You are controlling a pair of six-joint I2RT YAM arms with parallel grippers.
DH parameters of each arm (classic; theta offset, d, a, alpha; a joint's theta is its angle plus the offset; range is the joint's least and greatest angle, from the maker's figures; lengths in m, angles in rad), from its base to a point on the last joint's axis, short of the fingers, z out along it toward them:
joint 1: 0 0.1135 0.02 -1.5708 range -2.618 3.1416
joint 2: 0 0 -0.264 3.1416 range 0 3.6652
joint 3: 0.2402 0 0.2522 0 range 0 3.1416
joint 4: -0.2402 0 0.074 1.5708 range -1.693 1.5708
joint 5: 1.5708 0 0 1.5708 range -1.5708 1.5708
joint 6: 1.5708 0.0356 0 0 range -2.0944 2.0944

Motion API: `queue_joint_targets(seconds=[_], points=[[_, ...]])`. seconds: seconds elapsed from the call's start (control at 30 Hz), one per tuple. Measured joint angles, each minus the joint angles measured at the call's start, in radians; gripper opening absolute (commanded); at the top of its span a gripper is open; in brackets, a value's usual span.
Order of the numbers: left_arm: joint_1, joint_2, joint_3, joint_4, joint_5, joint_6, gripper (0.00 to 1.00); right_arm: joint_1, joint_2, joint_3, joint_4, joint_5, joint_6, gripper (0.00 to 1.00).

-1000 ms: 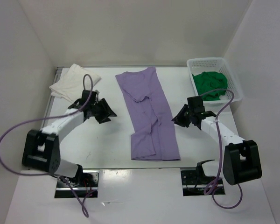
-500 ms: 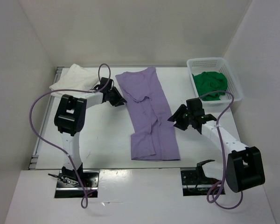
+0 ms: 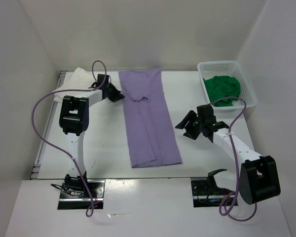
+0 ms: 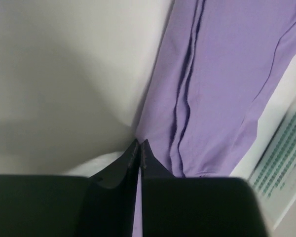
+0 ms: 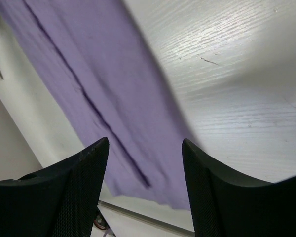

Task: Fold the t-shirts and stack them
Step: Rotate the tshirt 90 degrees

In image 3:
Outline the white t shirt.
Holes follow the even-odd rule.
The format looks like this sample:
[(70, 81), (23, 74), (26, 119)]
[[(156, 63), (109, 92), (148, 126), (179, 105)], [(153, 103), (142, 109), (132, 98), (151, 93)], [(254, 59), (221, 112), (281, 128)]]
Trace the white t shirt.
[(68, 96), (73, 96), (77, 98), (81, 97), (89, 97), (92, 92), (90, 91), (76, 91), (79, 90), (89, 90), (91, 85), (95, 82), (92, 74), (87, 72), (82, 68), (76, 68), (72, 75), (69, 76), (67, 80), (63, 82), (63, 84), (56, 89), (58, 90), (68, 90), (68, 89), (75, 89), (75, 91), (65, 91), (65, 92), (58, 92), (54, 94), (54, 101), (57, 103), (62, 103), (63, 98)]

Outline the purple t shirt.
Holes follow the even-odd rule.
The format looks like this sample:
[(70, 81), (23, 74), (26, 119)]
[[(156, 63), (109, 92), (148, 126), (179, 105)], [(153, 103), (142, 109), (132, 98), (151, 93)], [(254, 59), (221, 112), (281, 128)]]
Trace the purple t shirt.
[(120, 71), (127, 144), (133, 168), (181, 164), (161, 70)]

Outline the green t shirt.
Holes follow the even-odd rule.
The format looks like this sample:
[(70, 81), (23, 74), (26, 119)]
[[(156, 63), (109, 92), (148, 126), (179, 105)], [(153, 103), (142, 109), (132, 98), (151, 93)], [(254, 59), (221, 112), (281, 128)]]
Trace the green t shirt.
[(235, 77), (214, 76), (211, 79), (203, 79), (210, 102), (217, 101), (215, 107), (233, 106), (241, 93), (241, 86)]

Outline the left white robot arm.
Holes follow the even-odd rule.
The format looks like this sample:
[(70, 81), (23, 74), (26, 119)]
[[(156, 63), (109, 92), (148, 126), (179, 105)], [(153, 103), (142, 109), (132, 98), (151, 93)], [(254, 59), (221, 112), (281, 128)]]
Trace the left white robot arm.
[(105, 99), (115, 103), (124, 98), (121, 91), (112, 84), (109, 75), (98, 74), (97, 81), (92, 85), (99, 89), (89, 91), (84, 96), (64, 96), (59, 118), (67, 142), (67, 152), (72, 160), (64, 179), (64, 189), (79, 198), (87, 195), (89, 190), (83, 158), (84, 135), (89, 127), (89, 108)]

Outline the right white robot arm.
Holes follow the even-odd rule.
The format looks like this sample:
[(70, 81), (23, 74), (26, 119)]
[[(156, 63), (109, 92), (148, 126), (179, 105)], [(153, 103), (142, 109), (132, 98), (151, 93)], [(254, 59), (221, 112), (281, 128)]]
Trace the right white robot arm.
[(238, 163), (239, 173), (224, 168), (208, 173), (206, 186), (210, 193), (218, 194), (223, 189), (238, 191), (246, 204), (280, 195), (275, 159), (257, 153), (232, 134), (225, 122), (217, 121), (211, 105), (198, 106), (196, 112), (189, 111), (175, 128), (184, 129), (184, 136), (192, 140), (203, 135)]

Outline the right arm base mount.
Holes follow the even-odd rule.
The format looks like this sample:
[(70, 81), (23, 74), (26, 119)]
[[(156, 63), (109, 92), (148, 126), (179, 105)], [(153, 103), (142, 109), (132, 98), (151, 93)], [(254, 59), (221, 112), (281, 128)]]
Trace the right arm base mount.
[(194, 208), (219, 207), (225, 196), (231, 193), (228, 189), (211, 190), (206, 177), (191, 178), (190, 183)]

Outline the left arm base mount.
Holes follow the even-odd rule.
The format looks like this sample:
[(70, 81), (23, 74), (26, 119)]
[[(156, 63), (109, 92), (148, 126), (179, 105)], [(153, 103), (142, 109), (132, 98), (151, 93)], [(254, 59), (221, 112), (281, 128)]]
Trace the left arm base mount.
[[(51, 184), (51, 186), (60, 191), (58, 210), (86, 210), (91, 205), (91, 198), (87, 191), (78, 191), (65, 187), (63, 182), (59, 184)], [(104, 180), (88, 181), (88, 187), (90, 189), (94, 209), (103, 209), (104, 207)]]

